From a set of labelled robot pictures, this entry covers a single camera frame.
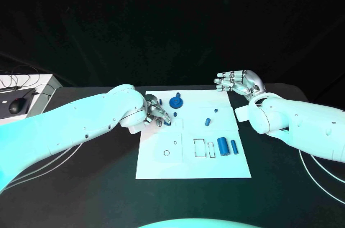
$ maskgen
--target black mouse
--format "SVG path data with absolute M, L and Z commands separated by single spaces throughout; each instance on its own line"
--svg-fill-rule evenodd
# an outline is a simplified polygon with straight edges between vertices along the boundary
M 9 105 L 9 112 L 12 114 L 18 114 L 22 111 L 25 102 L 26 99 L 24 97 L 19 97 L 13 100 L 13 102 Z

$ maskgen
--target blue object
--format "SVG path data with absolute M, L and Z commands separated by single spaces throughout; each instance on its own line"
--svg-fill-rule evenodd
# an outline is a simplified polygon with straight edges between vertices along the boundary
M 169 105 L 171 105 L 171 107 L 175 108 L 175 109 L 178 109 L 178 108 L 182 107 L 182 105 L 184 105 L 184 100 L 182 100 L 182 98 L 181 98 L 179 92 L 177 93 L 177 97 L 174 97 L 174 98 L 171 99 Z
M 210 126 L 210 122 L 211 122 L 211 119 L 208 118 L 207 121 L 205 121 L 205 126 L 207 127 Z
M 220 152 L 223 156 L 228 156 L 230 155 L 230 150 L 228 150 L 228 143 L 227 143 L 227 138 L 226 137 L 220 137 L 217 139 L 218 142 L 218 147 L 220 147 Z
M 237 146 L 236 146 L 236 141 L 234 140 L 231 140 L 231 146 L 233 146 L 234 154 L 237 155 L 239 151 L 237 151 Z

